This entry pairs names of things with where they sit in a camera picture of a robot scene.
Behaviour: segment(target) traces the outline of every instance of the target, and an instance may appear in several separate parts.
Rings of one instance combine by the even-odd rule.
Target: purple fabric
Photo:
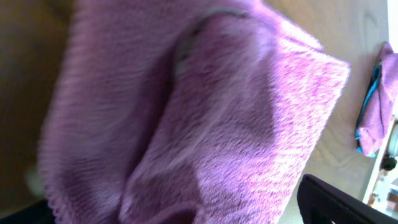
[[[388,132],[398,91],[398,54],[394,54],[388,43],[383,45],[380,60],[381,81],[370,97],[358,126],[361,136],[359,143],[365,156],[370,156],[381,147]]]
[[[245,16],[181,38],[215,7]],[[57,223],[276,223],[349,74],[258,0],[80,0],[71,32],[40,152]]]

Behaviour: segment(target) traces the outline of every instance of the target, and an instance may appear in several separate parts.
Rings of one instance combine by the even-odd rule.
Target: black object
[[[309,174],[298,187],[297,201],[304,224],[398,224],[398,220]]]
[[[0,224],[55,224],[46,200],[41,200],[22,211],[0,219]]]
[[[397,160],[386,154],[384,155],[383,160],[381,161],[380,168],[386,171],[392,171],[396,167],[396,165],[397,165]]]

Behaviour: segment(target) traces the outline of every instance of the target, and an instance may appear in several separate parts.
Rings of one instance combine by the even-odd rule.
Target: fleece cloth
[[[277,223],[348,64],[257,0],[76,8],[40,143],[57,223]]]
[[[356,125],[358,151],[373,157],[386,138],[398,92],[398,54],[384,43]]]

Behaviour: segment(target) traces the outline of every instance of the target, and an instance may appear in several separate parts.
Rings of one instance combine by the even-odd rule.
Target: blue fabric
[[[363,104],[362,104],[361,112],[359,113],[358,120],[357,120],[357,122],[356,122],[356,127],[355,127],[355,139],[357,140],[357,143],[358,143],[358,148],[357,148],[357,150],[358,150],[360,153],[363,153],[363,151],[362,151],[361,145],[360,145],[360,143],[359,143],[359,140],[361,139],[361,135],[359,134],[358,126],[359,126],[359,124],[362,122],[362,117],[363,117],[363,114],[364,114],[364,112],[365,112],[366,106],[367,106],[368,103],[369,103],[370,98],[372,97],[374,91],[376,91],[377,88],[378,88],[378,86],[379,86],[380,79],[381,79],[381,63],[379,63],[378,65],[376,65],[376,66],[373,68],[373,73],[372,73],[372,77],[371,77],[371,82],[370,82],[369,88],[368,88],[368,94],[366,94],[365,100],[363,101]],[[373,157],[375,157],[375,156],[376,156],[376,155],[375,155],[375,153],[374,153],[374,154],[371,154],[369,157],[373,158]]]
[[[396,189],[390,189],[390,192],[394,195],[398,195],[398,190]]]

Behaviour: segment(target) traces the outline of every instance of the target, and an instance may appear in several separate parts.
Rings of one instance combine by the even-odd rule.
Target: wooden table
[[[266,1],[318,38],[325,46],[325,53],[351,63],[352,73],[343,96],[304,173],[314,174],[348,194],[361,198],[374,160],[355,151],[354,126],[379,44],[387,40],[386,0]],[[62,19],[64,15],[61,15],[60,19],[52,19],[57,17],[56,12],[62,12],[62,7],[59,8],[56,4],[48,6],[45,2],[56,1],[34,0],[27,5],[21,0],[0,0],[1,5],[5,6],[0,7],[1,24],[9,23],[9,27],[19,27],[24,31],[23,35],[19,35],[17,31],[10,32],[17,29],[6,29],[6,26],[2,26],[1,30],[8,32],[0,33],[1,40],[9,40],[6,45],[8,51],[0,52],[0,59],[16,58],[19,63],[14,67],[20,71],[20,74],[15,74],[15,69],[0,69],[0,78],[4,81],[0,86],[3,89],[2,93],[5,93],[1,95],[3,98],[0,100],[0,117],[3,118],[3,129],[0,130],[0,210],[21,206],[34,200],[26,189],[22,173],[26,166],[34,164],[40,123],[47,110],[53,81],[58,75],[58,62],[61,61],[68,27]],[[28,39],[30,36],[45,41],[29,42],[28,47],[23,48],[28,51],[19,52],[17,46],[26,43],[23,38]],[[20,83],[20,79],[26,83],[31,83],[29,80],[37,80],[48,88],[41,88],[41,91],[24,86],[14,88],[16,83]],[[280,223],[300,222],[294,193]]]
[[[380,45],[388,40],[387,0],[266,0],[303,27],[324,52],[351,64],[351,75],[304,174],[363,199],[375,159],[356,151],[355,123]],[[297,189],[279,223],[302,223]]]

